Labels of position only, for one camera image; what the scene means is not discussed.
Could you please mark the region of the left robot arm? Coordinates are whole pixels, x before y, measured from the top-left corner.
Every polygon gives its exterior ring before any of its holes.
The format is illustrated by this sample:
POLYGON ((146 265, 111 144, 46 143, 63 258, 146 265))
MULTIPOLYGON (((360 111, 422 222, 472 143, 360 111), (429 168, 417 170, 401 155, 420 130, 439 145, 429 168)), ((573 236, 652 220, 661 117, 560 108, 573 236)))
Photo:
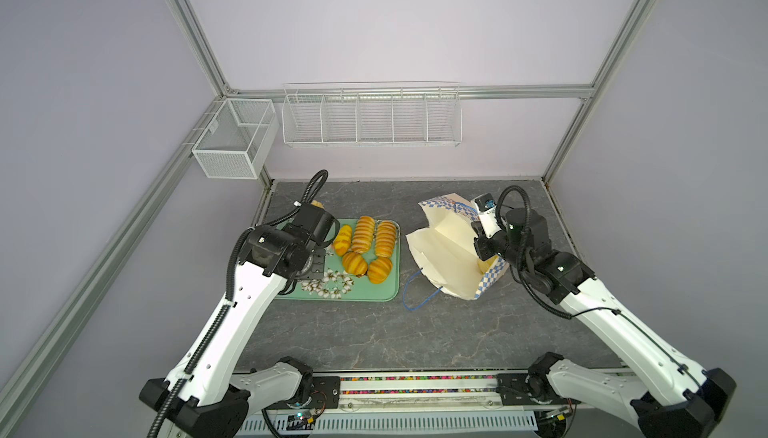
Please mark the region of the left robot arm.
POLYGON ((315 252, 327 248, 340 229, 333 215, 306 202, 288 218, 241 233, 216 311, 178 364, 165 377, 148 380, 140 392, 156 413, 148 436, 159 436, 169 424, 188 437, 232 437, 254 412, 279 402, 311 402, 313 371, 291 357, 245 375, 239 384, 231 379, 269 305, 295 290, 315 252))

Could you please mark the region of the striped round fake bread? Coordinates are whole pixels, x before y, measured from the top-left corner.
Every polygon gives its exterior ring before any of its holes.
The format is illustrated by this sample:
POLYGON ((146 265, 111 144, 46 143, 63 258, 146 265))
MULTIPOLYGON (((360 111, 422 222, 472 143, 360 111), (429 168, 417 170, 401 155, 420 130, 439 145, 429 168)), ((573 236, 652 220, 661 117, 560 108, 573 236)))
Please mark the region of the striped round fake bread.
POLYGON ((368 262, 357 252, 349 251, 342 257, 342 266, 347 274, 363 276, 367 274, 368 262))

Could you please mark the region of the round striped fake bun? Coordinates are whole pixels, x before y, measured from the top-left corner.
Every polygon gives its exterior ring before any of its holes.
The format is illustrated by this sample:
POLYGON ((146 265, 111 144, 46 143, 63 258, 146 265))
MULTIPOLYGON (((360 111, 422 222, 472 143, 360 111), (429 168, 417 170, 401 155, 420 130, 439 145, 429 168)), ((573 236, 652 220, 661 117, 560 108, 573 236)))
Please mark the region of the round striped fake bun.
POLYGON ((393 268, 390 258, 377 257, 369 265, 367 277, 372 284, 382 284, 387 280, 393 268))

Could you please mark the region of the yellow fake bread loaf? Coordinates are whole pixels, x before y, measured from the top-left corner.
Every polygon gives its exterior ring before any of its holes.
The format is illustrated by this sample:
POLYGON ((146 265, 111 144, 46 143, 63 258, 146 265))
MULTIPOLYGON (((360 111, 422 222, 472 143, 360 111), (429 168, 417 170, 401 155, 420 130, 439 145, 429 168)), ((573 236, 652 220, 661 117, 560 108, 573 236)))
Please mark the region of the yellow fake bread loaf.
POLYGON ((378 223, 375 232, 374 253, 377 258, 391 258, 397 243, 397 225, 388 220, 378 223))

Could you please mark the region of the checkered paper bag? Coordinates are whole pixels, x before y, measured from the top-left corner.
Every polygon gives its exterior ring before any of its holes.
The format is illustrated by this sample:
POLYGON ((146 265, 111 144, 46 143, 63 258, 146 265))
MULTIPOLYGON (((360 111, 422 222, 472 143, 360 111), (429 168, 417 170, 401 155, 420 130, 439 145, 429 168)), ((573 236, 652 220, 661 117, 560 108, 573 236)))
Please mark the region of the checkered paper bag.
POLYGON ((428 226, 406 236, 422 274, 440 291, 462 300, 477 300, 509 269, 496 254, 478 257, 472 228, 481 220, 476 206, 457 194, 419 203, 428 226))

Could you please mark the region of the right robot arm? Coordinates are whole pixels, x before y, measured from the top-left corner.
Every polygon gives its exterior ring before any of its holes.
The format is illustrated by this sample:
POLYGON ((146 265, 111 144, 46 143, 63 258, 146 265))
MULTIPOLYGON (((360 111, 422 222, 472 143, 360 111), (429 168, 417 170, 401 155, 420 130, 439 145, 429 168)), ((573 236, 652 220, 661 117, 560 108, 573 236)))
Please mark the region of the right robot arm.
POLYGON ((530 208, 500 214, 484 195, 474 202, 475 250, 498 256, 545 311, 577 320, 631 370, 626 378, 548 352, 509 390, 545 404, 571 399, 635 425, 646 437, 707 437, 723 420, 736 383, 721 368, 705 369, 623 306, 575 255, 552 248, 543 219, 530 208))

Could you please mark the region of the small striped yellow bread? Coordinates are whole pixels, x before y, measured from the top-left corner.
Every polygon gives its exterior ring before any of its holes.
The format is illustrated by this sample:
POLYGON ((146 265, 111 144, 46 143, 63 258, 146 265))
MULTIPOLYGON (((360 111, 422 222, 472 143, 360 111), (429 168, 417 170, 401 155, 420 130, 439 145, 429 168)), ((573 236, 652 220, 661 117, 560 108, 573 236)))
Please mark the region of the small striped yellow bread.
POLYGON ((336 255, 343 257, 346 253, 349 252, 352 236, 353 228, 348 224, 342 225, 332 243, 332 248, 336 255))

